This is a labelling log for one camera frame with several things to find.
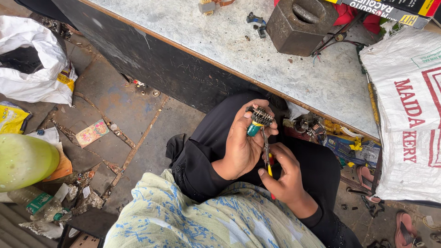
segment pink floral card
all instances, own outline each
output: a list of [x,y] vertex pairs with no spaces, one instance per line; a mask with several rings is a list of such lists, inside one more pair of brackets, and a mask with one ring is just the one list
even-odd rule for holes
[[107,128],[106,123],[103,119],[95,122],[95,124],[91,125],[90,127],[84,129],[83,131],[77,133],[75,137],[78,140],[78,143],[80,144],[81,148],[84,148],[88,146],[93,141],[101,138],[106,133],[109,132],[109,129]]

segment green bottle label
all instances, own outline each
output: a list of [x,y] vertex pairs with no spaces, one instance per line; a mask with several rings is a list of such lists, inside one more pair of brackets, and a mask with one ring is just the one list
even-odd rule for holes
[[52,197],[52,195],[47,193],[41,193],[26,206],[26,211],[31,215],[34,215],[42,206],[48,203]]

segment person's left hand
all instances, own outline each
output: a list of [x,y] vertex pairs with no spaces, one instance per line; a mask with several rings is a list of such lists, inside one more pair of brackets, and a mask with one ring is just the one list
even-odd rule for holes
[[[247,136],[252,113],[245,112],[245,108],[253,104],[263,107],[269,115],[274,117],[274,113],[268,107],[269,102],[262,99],[250,101],[237,112],[228,133],[224,158],[211,163],[217,174],[226,180],[235,180],[250,172],[262,153],[264,146],[262,129],[254,137]],[[265,128],[265,134],[269,137],[278,133],[276,121],[273,120],[272,124]]]

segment slipper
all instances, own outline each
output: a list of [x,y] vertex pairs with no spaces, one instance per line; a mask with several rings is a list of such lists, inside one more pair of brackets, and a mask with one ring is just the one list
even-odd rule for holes
[[411,248],[417,237],[411,216],[404,212],[396,214],[395,246],[396,248]]
[[[359,177],[360,185],[371,190],[374,176],[370,174],[369,169],[366,166],[361,165],[357,167],[357,175]],[[366,199],[373,203],[379,203],[381,201],[381,199],[376,196],[366,196]]]

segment person's right hand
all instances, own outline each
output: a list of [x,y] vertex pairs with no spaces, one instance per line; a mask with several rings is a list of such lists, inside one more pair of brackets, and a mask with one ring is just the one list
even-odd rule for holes
[[281,164],[283,171],[279,180],[275,180],[265,169],[259,169],[260,178],[266,189],[279,201],[287,204],[297,218],[307,218],[313,215],[318,205],[303,189],[299,161],[282,143],[271,144],[269,151]]

